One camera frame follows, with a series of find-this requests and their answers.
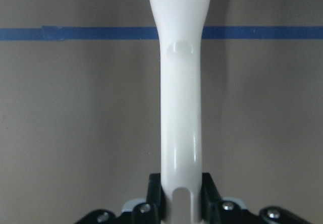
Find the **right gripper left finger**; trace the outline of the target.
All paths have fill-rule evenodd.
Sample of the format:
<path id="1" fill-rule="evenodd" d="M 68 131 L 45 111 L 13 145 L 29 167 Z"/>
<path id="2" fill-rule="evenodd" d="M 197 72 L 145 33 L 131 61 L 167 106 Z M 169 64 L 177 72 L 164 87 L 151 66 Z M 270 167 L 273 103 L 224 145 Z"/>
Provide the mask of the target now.
<path id="1" fill-rule="evenodd" d="M 166 201 L 160 174 L 150 174 L 146 201 L 137 204 L 131 213 L 131 223 L 161 223 L 165 215 Z"/>

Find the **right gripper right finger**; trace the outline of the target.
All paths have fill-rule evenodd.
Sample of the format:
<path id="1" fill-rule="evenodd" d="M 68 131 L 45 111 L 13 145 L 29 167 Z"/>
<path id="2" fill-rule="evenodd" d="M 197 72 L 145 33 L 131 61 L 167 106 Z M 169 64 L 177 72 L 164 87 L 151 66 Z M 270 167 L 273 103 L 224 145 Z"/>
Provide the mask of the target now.
<path id="1" fill-rule="evenodd" d="M 204 223 L 242 223 L 240 206 L 220 196 L 209 173 L 202 174 L 201 211 Z"/>

